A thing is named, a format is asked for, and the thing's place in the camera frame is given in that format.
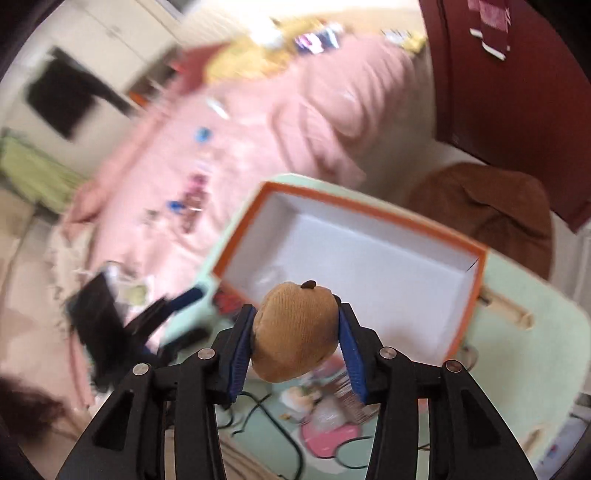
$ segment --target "knitted plush head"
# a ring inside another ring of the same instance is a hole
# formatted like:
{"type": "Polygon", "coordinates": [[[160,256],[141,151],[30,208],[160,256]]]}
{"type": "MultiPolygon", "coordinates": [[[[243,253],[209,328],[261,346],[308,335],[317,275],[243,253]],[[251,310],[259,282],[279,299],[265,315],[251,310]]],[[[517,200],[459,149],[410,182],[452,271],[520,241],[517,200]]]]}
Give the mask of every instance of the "knitted plush head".
{"type": "Polygon", "coordinates": [[[331,291],[313,280],[282,283],[264,298],[252,331],[256,374],[273,383],[291,380],[335,352],[339,306],[331,291]]]}

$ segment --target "blue object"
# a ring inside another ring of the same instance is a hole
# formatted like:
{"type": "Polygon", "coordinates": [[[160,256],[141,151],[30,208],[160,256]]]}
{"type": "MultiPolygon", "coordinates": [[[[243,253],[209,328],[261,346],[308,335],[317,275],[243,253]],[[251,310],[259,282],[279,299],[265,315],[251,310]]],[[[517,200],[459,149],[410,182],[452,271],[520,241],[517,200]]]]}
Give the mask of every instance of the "blue object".
{"type": "Polygon", "coordinates": [[[171,200],[167,205],[174,213],[179,213],[184,210],[184,205],[178,200],[171,200]]]}
{"type": "Polygon", "coordinates": [[[341,309],[339,309],[339,343],[351,381],[351,387],[361,401],[365,403],[368,398],[368,388],[365,383],[363,361],[361,360],[357,342],[355,342],[349,322],[341,309]]]}
{"type": "Polygon", "coordinates": [[[232,401],[236,400],[238,394],[242,391],[244,387],[244,381],[246,380],[246,372],[248,370],[248,364],[250,363],[252,355],[251,334],[255,315],[256,308],[251,306],[251,310],[248,312],[248,320],[246,321],[246,325],[242,330],[240,340],[238,340],[238,345],[230,365],[228,395],[232,401]]]}
{"type": "Polygon", "coordinates": [[[212,136],[212,131],[207,127],[201,127],[195,133],[195,140],[199,143],[204,143],[212,136]]]}
{"type": "Polygon", "coordinates": [[[174,312],[178,312],[179,310],[188,307],[192,303],[195,303],[202,298],[203,290],[198,287],[190,288],[186,292],[181,293],[175,299],[170,300],[168,302],[168,310],[170,311],[170,314],[173,314],[174,312]]]}

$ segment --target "towel hanging on door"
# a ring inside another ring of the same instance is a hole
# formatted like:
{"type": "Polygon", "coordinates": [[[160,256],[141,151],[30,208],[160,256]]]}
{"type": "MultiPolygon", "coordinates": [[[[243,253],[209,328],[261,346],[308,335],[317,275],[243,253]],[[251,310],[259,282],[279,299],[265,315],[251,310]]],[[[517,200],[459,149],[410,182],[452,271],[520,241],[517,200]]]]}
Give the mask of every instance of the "towel hanging on door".
{"type": "Polygon", "coordinates": [[[95,104],[104,98],[127,113],[129,104],[65,53],[56,52],[41,77],[30,85],[27,102],[55,131],[68,140],[74,128],[95,104]]]}
{"type": "Polygon", "coordinates": [[[482,48],[500,60],[510,50],[508,44],[511,14],[507,0],[467,0],[470,33],[482,39],[482,48]]]}

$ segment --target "metal screw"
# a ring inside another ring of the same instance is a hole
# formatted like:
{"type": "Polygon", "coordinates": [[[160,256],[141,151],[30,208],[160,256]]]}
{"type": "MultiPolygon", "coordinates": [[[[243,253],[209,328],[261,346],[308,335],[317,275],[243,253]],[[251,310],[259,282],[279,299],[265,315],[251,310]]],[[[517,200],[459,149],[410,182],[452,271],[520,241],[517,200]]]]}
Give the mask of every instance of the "metal screw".
{"type": "Polygon", "coordinates": [[[382,358],[391,359],[396,356],[396,350],[391,346],[385,346],[379,350],[379,354],[382,358]]]}
{"type": "Polygon", "coordinates": [[[445,367],[452,373],[459,373],[462,371],[463,367],[460,362],[457,360],[448,360],[445,364],[445,367]]]}
{"type": "Polygon", "coordinates": [[[209,360],[210,358],[213,358],[215,354],[216,351],[213,348],[202,348],[197,352],[197,356],[201,360],[209,360]]]}
{"type": "Polygon", "coordinates": [[[150,366],[148,364],[137,364],[133,369],[133,373],[134,375],[143,375],[148,373],[148,370],[150,370],[150,366]]]}

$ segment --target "red door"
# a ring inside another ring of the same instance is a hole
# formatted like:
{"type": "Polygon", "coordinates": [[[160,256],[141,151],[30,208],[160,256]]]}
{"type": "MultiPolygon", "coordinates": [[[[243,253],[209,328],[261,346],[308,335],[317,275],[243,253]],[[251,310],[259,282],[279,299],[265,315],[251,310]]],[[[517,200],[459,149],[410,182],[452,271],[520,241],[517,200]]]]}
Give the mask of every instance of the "red door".
{"type": "Polygon", "coordinates": [[[439,50],[449,63],[449,140],[491,165],[540,179],[552,209],[572,228],[578,227],[591,199],[591,84],[569,49],[523,0],[507,2],[511,26],[505,61],[485,51],[481,39],[470,34],[467,0],[440,0],[439,9],[427,3],[437,2],[424,0],[423,11],[438,108],[439,87],[446,84],[437,78],[442,72],[439,50]],[[434,28],[429,18],[436,11],[443,27],[434,28]],[[445,35],[436,30],[445,27],[447,46],[438,45],[445,35]]]}

